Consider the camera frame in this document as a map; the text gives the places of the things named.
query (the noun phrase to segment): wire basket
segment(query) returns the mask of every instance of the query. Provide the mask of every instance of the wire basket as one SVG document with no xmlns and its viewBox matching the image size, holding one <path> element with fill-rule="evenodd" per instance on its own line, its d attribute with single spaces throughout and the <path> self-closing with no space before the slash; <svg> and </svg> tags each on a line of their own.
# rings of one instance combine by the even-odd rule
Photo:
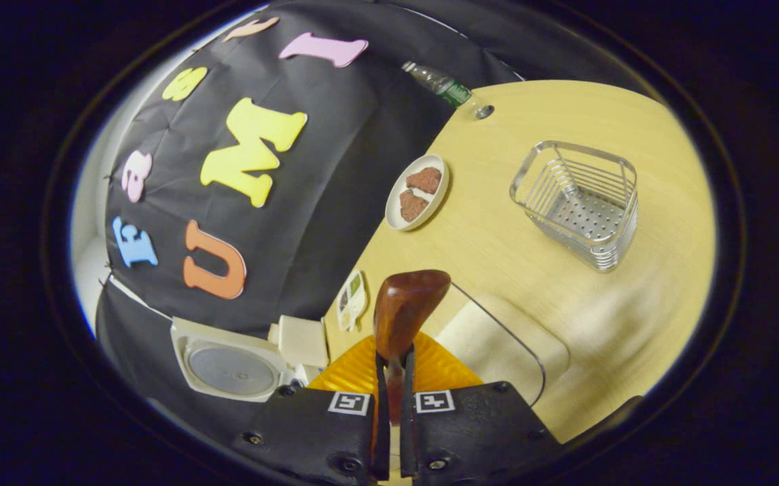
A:
<svg viewBox="0 0 779 486">
<path fill-rule="evenodd" d="M 535 180 L 529 175 L 535 174 L 534 162 L 544 162 Z M 639 220 L 633 164 L 568 142 L 535 145 L 513 179 L 510 197 L 543 233 L 599 271 L 618 264 Z"/>
</svg>

